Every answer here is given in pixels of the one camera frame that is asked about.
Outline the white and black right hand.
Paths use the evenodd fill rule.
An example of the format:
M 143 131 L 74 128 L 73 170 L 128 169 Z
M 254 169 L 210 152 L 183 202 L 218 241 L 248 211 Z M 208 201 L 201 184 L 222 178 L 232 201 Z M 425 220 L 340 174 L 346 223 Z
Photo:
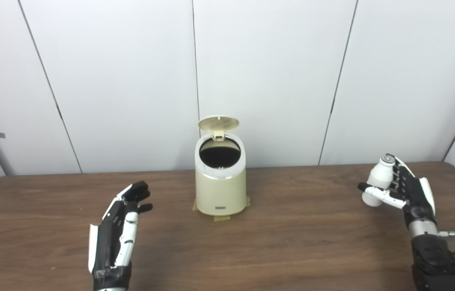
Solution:
M 381 156 L 367 181 L 358 184 L 358 189 L 368 206 L 377 207 L 385 203 L 401 209 L 407 226 L 414 221 L 437 224 L 435 201 L 428 179 L 416 177 L 395 155 Z

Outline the white and black left hand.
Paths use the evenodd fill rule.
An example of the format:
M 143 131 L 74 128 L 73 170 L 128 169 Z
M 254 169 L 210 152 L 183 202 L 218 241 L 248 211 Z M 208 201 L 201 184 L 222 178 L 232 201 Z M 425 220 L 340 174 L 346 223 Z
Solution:
M 94 291 L 129 289 L 139 214 L 153 208 L 152 203 L 139 203 L 149 196 L 145 181 L 133 183 L 112 199 L 100 225 L 90 225 L 88 270 Z

